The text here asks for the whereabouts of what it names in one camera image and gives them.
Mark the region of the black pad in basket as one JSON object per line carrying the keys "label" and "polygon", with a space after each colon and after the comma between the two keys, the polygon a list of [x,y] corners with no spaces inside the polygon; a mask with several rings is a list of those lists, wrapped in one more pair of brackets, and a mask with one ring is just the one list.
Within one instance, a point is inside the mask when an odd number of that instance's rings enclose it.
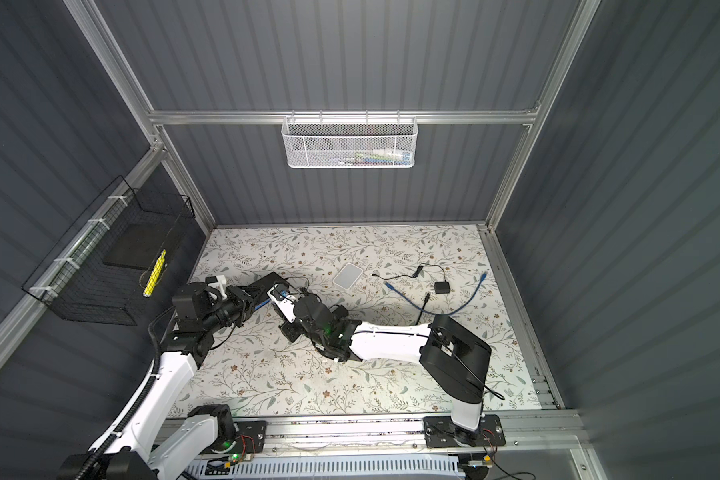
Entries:
{"label": "black pad in basket", "polygon": [[146,270],[160,252],[169,227],[158,224],[130,224],[106,252],[103,264],[110,267]]}

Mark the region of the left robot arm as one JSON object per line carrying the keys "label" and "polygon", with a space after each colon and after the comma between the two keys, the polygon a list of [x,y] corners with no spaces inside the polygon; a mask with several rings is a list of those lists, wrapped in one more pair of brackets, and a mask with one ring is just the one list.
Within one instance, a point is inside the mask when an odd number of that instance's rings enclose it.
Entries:
{"label": "left robot arm", "polygon": [[177,479],[205,450],[243,456],[233,416],[221,404],[196,408],[167,440],[154,442],[178,394],[213,349],[215,333],[242,326],[266,302],[262,286],[228,286],[222,276],[182,286],[172,299],[175,331],[160,338],[148,327],[154,358],[141,385],[86,453],[64,460],[58,478]]}

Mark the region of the white mesh wall basket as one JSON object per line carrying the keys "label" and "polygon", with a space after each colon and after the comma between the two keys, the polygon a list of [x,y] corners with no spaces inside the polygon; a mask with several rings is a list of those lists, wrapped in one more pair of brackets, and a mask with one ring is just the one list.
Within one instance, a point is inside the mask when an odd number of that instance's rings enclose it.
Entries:
{"label": "white mesh wall basket", "polygon": [[391,122],[306,122],[281,126],[287,164],[294,169],[406,169],[415,164],[414,119]]}

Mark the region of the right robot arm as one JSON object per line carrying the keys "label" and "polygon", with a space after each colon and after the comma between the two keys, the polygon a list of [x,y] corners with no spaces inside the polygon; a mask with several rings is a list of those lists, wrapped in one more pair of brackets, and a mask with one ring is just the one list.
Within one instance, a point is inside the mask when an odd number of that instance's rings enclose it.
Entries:
{"label": "right robot arm", "polygon": [[346,309],[329,309],[315,294],[297,297],[275,286],[268,296],[291,342],[303,336],[335,362],[392,360],[419,364],[451,398],[450,425],[437,427],[458,445],[483,438],[484,396],[491,347],[447,315],[413,326],[385,326],[350,319]]}

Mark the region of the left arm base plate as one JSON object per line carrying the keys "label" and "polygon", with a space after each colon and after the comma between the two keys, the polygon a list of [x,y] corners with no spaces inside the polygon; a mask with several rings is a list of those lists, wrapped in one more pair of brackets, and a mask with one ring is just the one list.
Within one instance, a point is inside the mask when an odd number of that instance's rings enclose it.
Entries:
{"label": "left arm base plate", "polygon": [[204,448],[201,455],[254,455],[263,452],[268,424],[266,421],[235,421],[235,435],[220,444]]}

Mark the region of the yellow item in basket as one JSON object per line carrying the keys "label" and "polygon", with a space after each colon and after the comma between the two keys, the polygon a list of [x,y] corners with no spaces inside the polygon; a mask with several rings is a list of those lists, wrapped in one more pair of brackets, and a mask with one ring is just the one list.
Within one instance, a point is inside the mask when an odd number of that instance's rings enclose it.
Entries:
{"label": "yellow item in basket", "polygon": [[160,254],[158,255],[158,257],[156,258],[154,265],[153,265],[151,271],[149,272],[149,278],[147,279],[144,289],[142,291],[142,295],[145,298],[150,298],[153,295],[154,290],[156,289],[156,286],[157,286],[157,284],[162,276],[163,270],[165,268],[166,256],[167,256],[167,251],[165,249],[163,249],[160,252]]}

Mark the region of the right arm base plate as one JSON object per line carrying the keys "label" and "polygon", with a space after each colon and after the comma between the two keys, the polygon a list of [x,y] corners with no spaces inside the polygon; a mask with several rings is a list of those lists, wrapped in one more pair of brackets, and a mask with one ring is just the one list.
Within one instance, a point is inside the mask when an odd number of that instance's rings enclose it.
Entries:
{"label": "right arm base plate", "polygon": [[497,415],[483,415],[476,430],[456,426],[450,417],[428,416],[422,419],[426,446],[430,449],[506,445],[504,429]]}

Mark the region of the white flat box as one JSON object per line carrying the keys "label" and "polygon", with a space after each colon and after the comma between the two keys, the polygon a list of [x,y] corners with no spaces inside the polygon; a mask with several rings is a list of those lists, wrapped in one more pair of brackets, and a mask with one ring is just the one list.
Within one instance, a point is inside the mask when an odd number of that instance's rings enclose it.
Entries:
{"label": "white flat box", "polygon": [[349,290],[357,283],[363,273],[364,270],[361,267],[347,263],[333,278],[333,284],[341,289]]}

